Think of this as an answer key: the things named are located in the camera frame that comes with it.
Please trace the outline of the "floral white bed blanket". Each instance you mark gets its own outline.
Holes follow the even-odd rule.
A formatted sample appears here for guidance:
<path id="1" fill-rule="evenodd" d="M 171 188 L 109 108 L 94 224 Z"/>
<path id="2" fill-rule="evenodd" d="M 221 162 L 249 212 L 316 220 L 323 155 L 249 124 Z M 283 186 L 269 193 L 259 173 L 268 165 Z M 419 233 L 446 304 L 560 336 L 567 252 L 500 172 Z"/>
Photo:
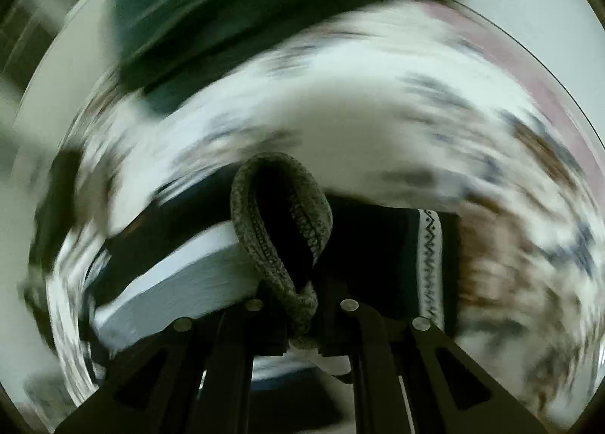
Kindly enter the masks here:
<path id="1" fill-rule="evenodd" d="M 112 68 L 59 145 L 30 249 L 26 296 L 72 400 L 84 403 L 166 329 L 109 355 L 80 338 L 102 246 L 160 188 L 277 153 L 326 192 L 458 216 L 458 331 L 442 332 L 543 427 L 568 430 L 592 398 L 604 340 L 603 153 L 574 109 L 513 40 L 418 0 L 310 26 L 172 113 L 154 113 Z M 350 360 L 326 353 L 325 337 L 344 300 L 308 337 L 268 288 L 192 319 L 237 305 L 271 313 L 278 346 L 256 353 L 258 383 L 315 369 L 343 378 Z"/>

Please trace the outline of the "black striped knit sweater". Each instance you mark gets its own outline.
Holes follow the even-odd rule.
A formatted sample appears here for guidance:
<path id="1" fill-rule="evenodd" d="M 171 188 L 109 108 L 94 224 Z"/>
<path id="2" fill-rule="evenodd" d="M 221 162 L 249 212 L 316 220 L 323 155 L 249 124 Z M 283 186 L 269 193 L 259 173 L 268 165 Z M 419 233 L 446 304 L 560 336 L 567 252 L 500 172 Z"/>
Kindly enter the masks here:
<path id="1" fill-rule="evenodd" d="M 176 318 L 199 318 L 268 288 L 311 336 L 329 305 L 458 331 L 458 216 L 326 192 L 287 155 L 258 155 L 185 189 L 160 188 L 90 265 L 80 338 L 114 354 Z"/>

